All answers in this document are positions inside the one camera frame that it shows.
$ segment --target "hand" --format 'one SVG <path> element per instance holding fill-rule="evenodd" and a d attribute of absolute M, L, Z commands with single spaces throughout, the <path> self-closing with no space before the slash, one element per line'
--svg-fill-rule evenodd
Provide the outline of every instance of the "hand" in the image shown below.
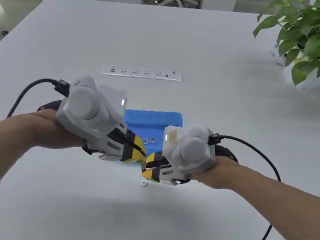
<path fill-rule="evenodd" d="M 212 168 L 191 174 L 190 178 L 213 189 L 230 189 L 238 170 L 244 167 L 226 156 L 216 156 L 215 160 L 216 164 Z"/>
<path fill-rule="evenodd" d="M 56 119 L 57 112 L 46 109 L 30 113 L 32 126 L 32 146 L 49 149 L 82 147 L 85 140 L 65 130 Z"/>

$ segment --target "human arm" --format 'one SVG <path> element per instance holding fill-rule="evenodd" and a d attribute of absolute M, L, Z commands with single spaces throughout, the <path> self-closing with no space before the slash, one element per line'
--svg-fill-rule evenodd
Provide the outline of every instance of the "human arm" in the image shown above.
<path fill-rule="evenodd" d="M 230 189 L 259 211 L 286 240 L 320 239 L 320 197 L 268 178 L 227 157 L 192 179 Z"/>
<path fill-rule="evenodd" d="M 33 147 L 63 149 L 85 144 L 83 139 L 60 126 L 56 113 L 46 109 L 0 121 L 0 180 Z"/>

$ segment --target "blue tray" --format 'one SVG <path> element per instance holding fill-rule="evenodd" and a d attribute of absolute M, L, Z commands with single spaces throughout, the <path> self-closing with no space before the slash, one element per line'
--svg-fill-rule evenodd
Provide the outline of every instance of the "blue tray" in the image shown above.
<path fill-rule="evenodd" d="M 128 128 L 140 138 L 156 138 L 156 143 L 145 145 L 147 156 L 162 151 L 166 127 L 183 127 L 182 114 L 179 112 L 126 110 L 124 120 Z"/>

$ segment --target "electrical outlet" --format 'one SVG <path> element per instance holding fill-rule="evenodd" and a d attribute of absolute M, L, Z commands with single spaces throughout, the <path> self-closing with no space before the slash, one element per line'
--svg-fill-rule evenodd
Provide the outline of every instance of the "electrical outlet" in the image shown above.
<path fill-rule="evenodd" d="M 160 79 L 171 81 L 182 81 L 183 75 L 177 70 L 150 70 L 138 67 L 124 67 L 114 65 L 104 65 L 102 68 L 103 75 L 131 77 L 143 79 Z"/>

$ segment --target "white table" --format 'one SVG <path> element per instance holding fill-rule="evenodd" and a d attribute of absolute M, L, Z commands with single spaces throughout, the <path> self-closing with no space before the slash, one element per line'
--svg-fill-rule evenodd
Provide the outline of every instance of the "white table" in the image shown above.
<path fill-rule="evenodd" d="M 45 1 L 0 42 L 0 114 L 6 116 L 31 81 L 91 74 L 127 90 L 130 109 L 181 112 L 185 126 L 249 141 L 286 183 L 319 195 L 319 97 L 284 83 L 270 56 L 277 31 L 254 39 L 256 24 L 245 13 Z M 175 68 L 184 81 L 102 76 L 104 63 Z M 59 98 L 50 84 L 39 85 L 17 113 Z M 223 144 L 244 165 L 274 176 L 253 151 Z M 99 161 L 81 149 L 35 148 L 0 184 L 1 238 L 257 240 L 268 227 L 230 191 L 197 182 L 143 188 L 141 180 L 134 164 Z M 282 238 L 273 230 L 270 239 Z"/>

